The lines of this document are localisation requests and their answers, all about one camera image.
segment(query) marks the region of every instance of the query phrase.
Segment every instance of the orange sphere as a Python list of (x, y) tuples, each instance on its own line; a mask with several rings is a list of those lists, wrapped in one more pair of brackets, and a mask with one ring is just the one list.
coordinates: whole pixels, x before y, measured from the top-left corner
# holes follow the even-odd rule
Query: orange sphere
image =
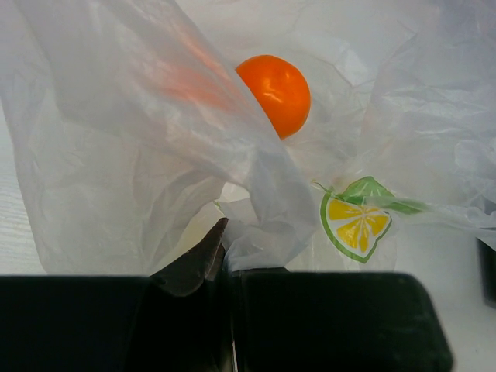
[(245, 60), (236, 72), (251, 90), (281, 139), (295, 134), (305, 124), (311, 96), (301, 72), (275, 56)]

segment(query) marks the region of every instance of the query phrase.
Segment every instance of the black object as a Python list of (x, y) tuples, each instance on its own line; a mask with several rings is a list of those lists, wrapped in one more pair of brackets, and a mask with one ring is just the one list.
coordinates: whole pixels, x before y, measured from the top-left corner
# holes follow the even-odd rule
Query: black object
[(0, 371), (231, 370), (225, 227), (152, 278), (2, 278)]
[(496, 307), (496, 251), (479, 240), (479, 257), (484, 299)]
[(230, 276), (239, 372), (450, 371), (429, 296), (404, 274)]

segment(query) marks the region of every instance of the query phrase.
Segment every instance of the lemon slice print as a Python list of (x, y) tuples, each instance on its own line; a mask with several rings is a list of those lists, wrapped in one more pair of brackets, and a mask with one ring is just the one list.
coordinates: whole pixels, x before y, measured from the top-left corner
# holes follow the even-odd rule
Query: lemon slice print
[(355, 205), (327, 194), (321, 218), (331, 242), (349, 258), (365, 264), (388, 232), (391, 216), (380, 208)]

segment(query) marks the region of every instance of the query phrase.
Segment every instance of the white table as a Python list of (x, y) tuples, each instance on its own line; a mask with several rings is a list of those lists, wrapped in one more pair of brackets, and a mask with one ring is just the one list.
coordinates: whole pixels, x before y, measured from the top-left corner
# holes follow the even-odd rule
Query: white table
[[(0, 112), (0, 274), (43, 274), (22, 203), (12, 145)], [(496, 309), (484, 304), (476, 241), (453, 230), (401, 232), (399, 271), (429, 290), (459, 372), (496, 370)]]

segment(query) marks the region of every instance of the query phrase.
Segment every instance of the plastic bag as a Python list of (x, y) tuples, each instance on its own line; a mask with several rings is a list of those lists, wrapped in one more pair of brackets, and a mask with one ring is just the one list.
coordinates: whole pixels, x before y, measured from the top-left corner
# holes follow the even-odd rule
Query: plastic bag
[(238, 264), (303, 249), (307, 183), (174, 2), (7, 0), (0, 14), (2, 104), (46, 271), (152, 274), (227, 181), (258, 219), (232, 243)]
[(310, 116), (284, 144), (321, 226), (289, 268), (392, 269), (405, 223), (496, 247), (494, 2), (178, 3), (232, 65), (276, 54), (308, 80)]
[[(496, 246), (490, 2), (180, 0), (217, 53), (173, 2), (11, 1), (2, 103), (47, 270), (149, 273), (221, 193), (233, 270), (389, 269), (402, 223)], [(262, 53), (312, 91), (283, 146), (233, 71)]]

